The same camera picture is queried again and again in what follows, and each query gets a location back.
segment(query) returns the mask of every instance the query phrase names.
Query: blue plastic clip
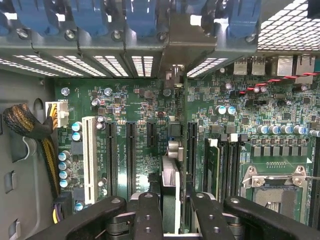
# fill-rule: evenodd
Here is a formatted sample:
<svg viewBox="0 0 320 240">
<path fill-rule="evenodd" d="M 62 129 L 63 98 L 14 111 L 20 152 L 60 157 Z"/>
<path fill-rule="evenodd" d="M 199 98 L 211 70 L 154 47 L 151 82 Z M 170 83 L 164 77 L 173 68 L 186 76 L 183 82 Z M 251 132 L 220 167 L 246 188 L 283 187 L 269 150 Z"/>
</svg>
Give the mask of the blue plastic clip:
<svg viewBox="0 0 320 240">
<path fill-rule="evenodd" d="M 71 0 L 75 24 L 91 37 L 108 34 L 108 19 L 104 0 Z"/>
<path fill-rule="evenodd" d="M 9 34 L 9 25 L 7 17 L 0 12 L 0 36 L 6 36 Z"/>
<path fill-rule="evenodd" d="M 126 0 L 126 22 L 137 37 L 156 33 L 156 0 Z"/>
<path fill-rule="evenodd" d="M 228 32 L 231 37 L 240 39 L 256 33 L 261 0 L 229 0 L 226 10 L 229 22 Z"/>
<path fill-rule="evenodd" d="M 202 9 L 205 6 L 207 0 L 182 0 L 176 1 L 176 12 L 180 14 L 192 14 L 201 16 Z"/>
<path fill-rule="evenodd" d="M 12 0 L 20 22 L 41 36 L 59 33 L 59 21 L 51 0 Z"/>
</svg>

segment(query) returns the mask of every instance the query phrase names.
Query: white power connector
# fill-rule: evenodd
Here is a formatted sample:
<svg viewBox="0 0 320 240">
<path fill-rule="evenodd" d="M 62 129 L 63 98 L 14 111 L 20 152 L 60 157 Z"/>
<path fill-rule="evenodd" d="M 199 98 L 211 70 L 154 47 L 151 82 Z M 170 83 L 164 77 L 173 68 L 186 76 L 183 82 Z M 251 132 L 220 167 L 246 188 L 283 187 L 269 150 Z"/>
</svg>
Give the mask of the white power connector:
<svg viewBox="0 0 320 240">
<path fill-rule="evenodd" d="M 46 101 L 45 102 L 45 116 L 47 116 L 47 112 L 49 107 L 52 104 L 56 104 L 56 112 L 58 119 L 58 128 L 63 126 L 67 126 L 69 124 L 69 111 L 68 111 L 68 102 L 67 101 Z"/>
</svg>

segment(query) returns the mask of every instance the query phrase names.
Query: gray case wall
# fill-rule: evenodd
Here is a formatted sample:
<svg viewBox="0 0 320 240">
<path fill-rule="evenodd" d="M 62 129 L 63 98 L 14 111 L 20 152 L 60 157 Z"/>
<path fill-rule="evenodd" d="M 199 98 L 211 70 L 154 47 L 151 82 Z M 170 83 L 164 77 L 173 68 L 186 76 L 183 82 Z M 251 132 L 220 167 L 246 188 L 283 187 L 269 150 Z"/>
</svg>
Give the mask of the gray case wall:
<svg viewBox="0 0 320 240">
<path fill-rule="evenodd" d="M 0 76 L 0 114 L 14 104 L 27 103 L 35 116 L 43 122 L 45 112 L 41 109 L 41 101 L 44 105 L 54 99 L 53 81 L 6 71 L 0 71 Z M 11 132 L 3 120 L 2 130 L 0 239 L 9 240 L 11 236 L 11 240 L 24 240 L 53 224 L 50 185 L 39 146 L 33 156 L 13 162 L 26 156 L 26 145 L 22 137 Z M 15 174 L 15 188 L 6 193 L 5 175 L 12 171 Z"/>
</svg>

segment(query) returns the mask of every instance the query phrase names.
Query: motherboard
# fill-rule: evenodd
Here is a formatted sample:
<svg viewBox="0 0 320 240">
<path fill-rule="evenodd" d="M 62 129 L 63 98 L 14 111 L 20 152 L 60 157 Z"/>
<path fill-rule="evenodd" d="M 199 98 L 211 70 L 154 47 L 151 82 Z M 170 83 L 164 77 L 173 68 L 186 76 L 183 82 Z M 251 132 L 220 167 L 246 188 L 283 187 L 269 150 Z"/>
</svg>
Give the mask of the motherboard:
<svg viewBox="0 0 320 240">
<path fill-rule="evenodd" d="M 308 177 L 319 150 L 318 79 L 305 91 L 269 84 L 241 94 L 268 79 L 217 71 L 172 89 L 162 79 L 56 79 L 69 111 L 57 130 L 60 186 L 73 193 L 74 210 L 150 191 L 165 156 L 176 159 L 181 188 L 190 179 L 219 202 L 242 196 L 307 225 L 316 205 Z"/>
</svg>

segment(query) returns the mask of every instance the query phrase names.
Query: white pci slot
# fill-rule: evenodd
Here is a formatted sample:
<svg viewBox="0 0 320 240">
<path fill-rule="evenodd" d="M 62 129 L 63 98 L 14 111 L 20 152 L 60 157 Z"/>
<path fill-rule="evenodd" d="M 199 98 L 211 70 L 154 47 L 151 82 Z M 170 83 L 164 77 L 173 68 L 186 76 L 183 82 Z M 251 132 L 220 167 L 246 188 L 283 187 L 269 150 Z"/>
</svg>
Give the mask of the white pci slot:
<svg viewBox="0 0 320 240">
<path fill-rule="evenodd" d="M 98 199 L 98 160 L 96 118 L 82 118 L 84 202 L 94 204 Z"/>
</svg>

